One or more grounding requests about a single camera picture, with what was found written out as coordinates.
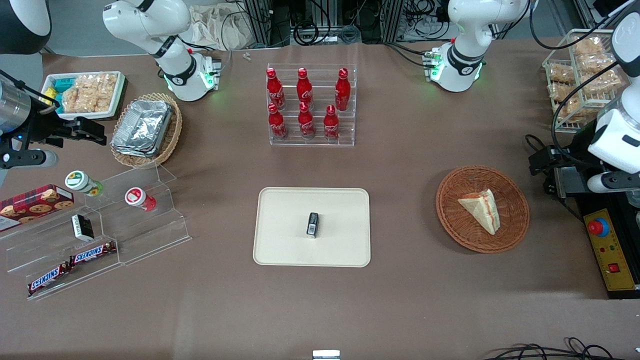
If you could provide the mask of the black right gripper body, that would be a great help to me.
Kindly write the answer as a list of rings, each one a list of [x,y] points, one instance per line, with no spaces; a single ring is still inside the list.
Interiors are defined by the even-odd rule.
[[[38,109],[31,109],[23,123],[22,149],[27,150],[31,144],[38,143],[62,149],[65,141],[82,141],[73,123],[61,119],[57,112],[41,114]]]

